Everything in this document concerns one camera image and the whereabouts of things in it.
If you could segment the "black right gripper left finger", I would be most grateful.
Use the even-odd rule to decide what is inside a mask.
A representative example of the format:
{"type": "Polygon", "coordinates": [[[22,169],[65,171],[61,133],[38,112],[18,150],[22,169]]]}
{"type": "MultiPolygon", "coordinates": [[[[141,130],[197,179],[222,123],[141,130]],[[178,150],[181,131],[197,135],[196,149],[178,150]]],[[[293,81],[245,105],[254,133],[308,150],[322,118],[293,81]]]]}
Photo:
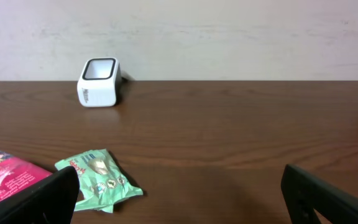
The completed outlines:
{"type": "Polygon", "coordinates": [[[79,188],[75,168],[65,167],[0,201],[0,224],[70,224],[79,188]]]}

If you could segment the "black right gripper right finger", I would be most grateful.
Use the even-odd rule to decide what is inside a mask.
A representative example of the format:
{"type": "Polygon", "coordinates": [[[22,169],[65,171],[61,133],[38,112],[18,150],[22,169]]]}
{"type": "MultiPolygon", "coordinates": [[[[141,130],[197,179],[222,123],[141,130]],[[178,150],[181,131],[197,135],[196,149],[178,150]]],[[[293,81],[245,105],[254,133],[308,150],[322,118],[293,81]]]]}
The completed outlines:
{"type": "Polygon", "coordinates": [[[281,190],[292,223],[319,224],[320,213],[331,223],[358,224],[358,198],[297,166],[285,166],[281,190]]]}

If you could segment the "pink purple snack bag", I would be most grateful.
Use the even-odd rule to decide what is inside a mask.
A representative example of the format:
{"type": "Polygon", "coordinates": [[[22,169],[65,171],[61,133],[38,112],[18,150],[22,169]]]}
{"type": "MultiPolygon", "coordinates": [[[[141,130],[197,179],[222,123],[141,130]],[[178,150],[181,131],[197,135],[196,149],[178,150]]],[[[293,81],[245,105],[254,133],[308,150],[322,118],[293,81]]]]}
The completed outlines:
{"type": "Polygon", "coordinates": [[[0,151],[0,201],[50,175],[39,166],[0,151]]]}

